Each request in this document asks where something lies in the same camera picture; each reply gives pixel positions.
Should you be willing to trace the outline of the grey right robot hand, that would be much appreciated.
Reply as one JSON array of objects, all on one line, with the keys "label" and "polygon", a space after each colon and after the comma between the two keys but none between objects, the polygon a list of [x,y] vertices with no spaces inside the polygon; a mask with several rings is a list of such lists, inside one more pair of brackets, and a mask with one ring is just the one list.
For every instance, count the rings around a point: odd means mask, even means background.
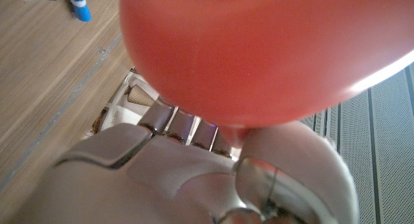
[{"label": "grey right robot hand", "polygon": [[351,173],[301,122],[251,129],[239,160],[213,124],[157,100],[79,142],[9,223],[357,223]]}]

